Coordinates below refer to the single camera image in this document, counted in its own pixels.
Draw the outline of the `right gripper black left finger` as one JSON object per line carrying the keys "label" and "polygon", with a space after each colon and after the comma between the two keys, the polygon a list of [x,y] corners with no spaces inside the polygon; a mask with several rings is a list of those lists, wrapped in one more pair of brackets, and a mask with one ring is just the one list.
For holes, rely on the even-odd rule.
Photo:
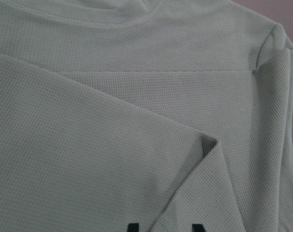
{"label": "right gripper black left finger", "polygon": [[129,223],[127,232],[139,232],[139,223]]}

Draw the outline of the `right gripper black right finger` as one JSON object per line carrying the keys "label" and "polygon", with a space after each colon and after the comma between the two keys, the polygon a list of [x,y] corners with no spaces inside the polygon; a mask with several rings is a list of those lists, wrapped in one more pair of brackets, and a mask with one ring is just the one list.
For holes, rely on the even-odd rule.
{"label": "right gripper black right finger", "polygon": [[206,232],[203,224],[192,224],[192,232]]}

